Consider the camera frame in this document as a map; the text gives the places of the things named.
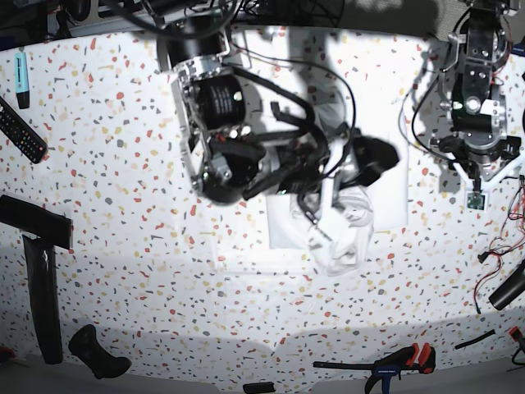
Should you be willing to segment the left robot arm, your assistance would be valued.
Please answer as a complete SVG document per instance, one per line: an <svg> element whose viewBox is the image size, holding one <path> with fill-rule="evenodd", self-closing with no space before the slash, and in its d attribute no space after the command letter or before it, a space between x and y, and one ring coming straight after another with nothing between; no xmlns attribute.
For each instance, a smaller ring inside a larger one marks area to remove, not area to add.
<svg viewBox="0 0 525 394"><path fill-rule="evenodd" d="M502 23L518 1L468 1L467 13L449 34L450 51L437 76L440 106L450 131L430 146L446 156L468 183L469 209L484 210L489 192L507 176L518 176L522 139L508 130L507 100L497 74L513 46Z"/></svg>

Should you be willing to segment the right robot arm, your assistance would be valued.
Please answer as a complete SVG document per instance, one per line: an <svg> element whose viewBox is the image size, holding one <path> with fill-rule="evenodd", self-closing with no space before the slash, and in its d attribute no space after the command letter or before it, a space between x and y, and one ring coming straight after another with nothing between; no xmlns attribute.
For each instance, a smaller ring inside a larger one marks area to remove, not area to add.
<svg viewBox="0 0 525 394"><path fill-rule="evenodd" d="M369 186L394 168L392 144L365 136L351 105L340 98L313 105L305 98L228 61L228 24L236 5L220 2L171 23L173 2L146 2L148 20L115 1L109 8L155 34L176 79L174 99L182 151L196 191L217 204L261 194L307 198Z"/></svg>

